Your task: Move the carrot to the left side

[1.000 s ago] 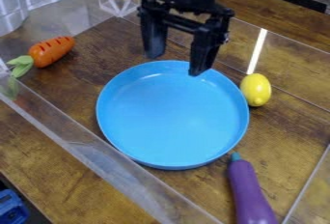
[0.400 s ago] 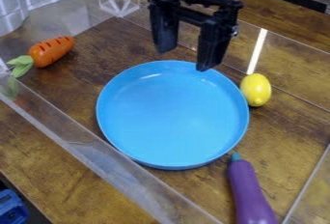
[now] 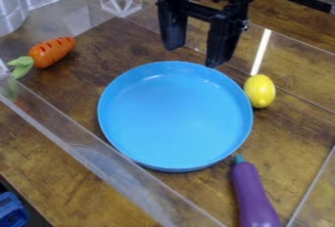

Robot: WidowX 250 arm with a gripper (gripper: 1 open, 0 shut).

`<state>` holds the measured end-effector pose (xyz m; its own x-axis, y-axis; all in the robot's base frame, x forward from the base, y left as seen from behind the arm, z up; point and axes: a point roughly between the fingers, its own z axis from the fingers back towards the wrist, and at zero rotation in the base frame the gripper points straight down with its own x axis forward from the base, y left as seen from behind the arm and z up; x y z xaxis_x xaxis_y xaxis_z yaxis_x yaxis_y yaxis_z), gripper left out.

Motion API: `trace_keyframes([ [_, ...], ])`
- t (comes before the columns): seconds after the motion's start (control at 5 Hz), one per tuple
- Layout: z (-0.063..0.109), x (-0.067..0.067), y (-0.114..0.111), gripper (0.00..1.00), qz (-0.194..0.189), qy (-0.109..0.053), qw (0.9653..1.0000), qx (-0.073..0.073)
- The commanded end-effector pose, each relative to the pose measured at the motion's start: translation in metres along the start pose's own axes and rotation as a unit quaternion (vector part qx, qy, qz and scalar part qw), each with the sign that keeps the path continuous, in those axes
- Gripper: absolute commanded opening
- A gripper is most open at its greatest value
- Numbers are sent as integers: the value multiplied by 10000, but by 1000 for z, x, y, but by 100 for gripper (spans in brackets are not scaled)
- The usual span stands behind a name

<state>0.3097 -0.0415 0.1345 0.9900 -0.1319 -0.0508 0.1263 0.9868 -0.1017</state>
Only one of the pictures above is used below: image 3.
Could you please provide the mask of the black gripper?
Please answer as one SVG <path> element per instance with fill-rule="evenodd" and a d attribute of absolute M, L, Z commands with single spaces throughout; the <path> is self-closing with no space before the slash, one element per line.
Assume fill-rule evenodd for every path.
<path fill-rule="evenodd" d="M 210 68 L 231 61 L 242 33 L 250 29 L 249 10 L 253 0 L 227 1 L 228 6 L 219 11 L 190 0 L 157 0 L 161 40 L 167 50 L 173 51 L 186 45 L 188 17 L 210 21 L 206 58 Z"/>

